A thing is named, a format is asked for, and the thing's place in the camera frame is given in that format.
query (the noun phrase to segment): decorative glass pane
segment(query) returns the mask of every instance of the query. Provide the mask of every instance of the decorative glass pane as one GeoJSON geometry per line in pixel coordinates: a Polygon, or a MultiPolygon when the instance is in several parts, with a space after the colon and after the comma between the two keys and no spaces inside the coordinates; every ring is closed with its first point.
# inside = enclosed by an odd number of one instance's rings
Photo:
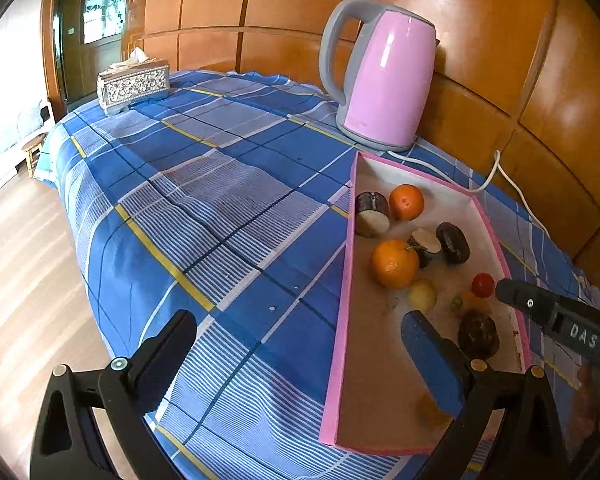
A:
{"type": "Polygon", "coordinates": [[[84,43],[120,34],[125,26],[125,0],[84,0],[84,43]]]}

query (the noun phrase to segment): metal bolt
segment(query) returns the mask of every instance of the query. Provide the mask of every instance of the metal bolt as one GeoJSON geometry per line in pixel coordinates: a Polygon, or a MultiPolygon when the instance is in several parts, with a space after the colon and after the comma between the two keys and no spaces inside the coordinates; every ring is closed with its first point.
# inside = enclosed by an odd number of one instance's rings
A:
{"type": "Polygon", "coordinates": [[[55,377],[63,376],[66,373],[66,365],[58,365],[54,368],[53,375],[55,377]]]}
{"type": "Polygon", "coordinates": [[[123,358],[123,357],[116,357],[111,362],[111,368],[113,370],[119,372],[120,370],[124,370],[126,368],[127,364],[128,364],[128,361],[125,358],[123,358]]]}
{"type": "Polygon", "coordinates": [[[485,363],[482,359],[474,359],[471,361],[471,368],[476,372],[483,372],[487,369],[487,363],[485,363]]]}
{"type": "Polygon", "coordinates": [[[542,379],[544,377],[544,370],[542,370],[541,367],[534,365],[531,367],[531,375],[538,379],[542,379]]]}

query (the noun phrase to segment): red tomato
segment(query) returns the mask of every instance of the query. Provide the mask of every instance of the red tomato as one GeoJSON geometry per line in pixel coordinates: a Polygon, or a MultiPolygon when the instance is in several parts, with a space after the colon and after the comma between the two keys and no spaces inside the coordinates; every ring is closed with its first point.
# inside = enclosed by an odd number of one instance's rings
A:
{"type": "Polygon", "coordinates": [[[471,292],[478,296],[478,298],[488,298],[493,294],[495,288],[496,282],[486,272],[476,274],[474,280],[471,282],[471,292]]]}

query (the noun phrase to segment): striped fabric pattern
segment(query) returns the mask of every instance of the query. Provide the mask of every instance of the striped fabric pattern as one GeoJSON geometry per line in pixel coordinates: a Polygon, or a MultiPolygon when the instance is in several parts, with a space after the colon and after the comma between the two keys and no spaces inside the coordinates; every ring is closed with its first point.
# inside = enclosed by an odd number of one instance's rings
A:
{"type": "MultiPolygon", "coordinates": [[[[196,316],[198,339],[146,416],[187,478],[408,480],[426,458],[318,443],[363,149],[335,113],[284,76],[176,72],[168,97],[110,118],[85,104],[46,139],[35,177],[58,188],[110,352],[130,355],[180,308],[196,316]]],[[[407,153],[462,186],[484,181],[423,139],[407,153]]],[[[493,185],[478,199],[514,278],[600,308],[524,208],[493,185]]],[[[566,428],[582,360],[526,323],[566,428]]]]}

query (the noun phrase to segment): tissue box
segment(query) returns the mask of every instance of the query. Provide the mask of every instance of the tissue box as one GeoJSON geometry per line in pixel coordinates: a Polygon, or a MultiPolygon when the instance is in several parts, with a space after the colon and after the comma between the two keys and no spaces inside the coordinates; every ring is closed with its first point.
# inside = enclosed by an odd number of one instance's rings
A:
{"type": "Polygon", "coordinates": [[[98,76],[98,99],[107,116],[122,111],[129,104],[147,97],[169,94],[169,63],[164,59],[147,59],[124,68],[110,69],[98,76]]]}

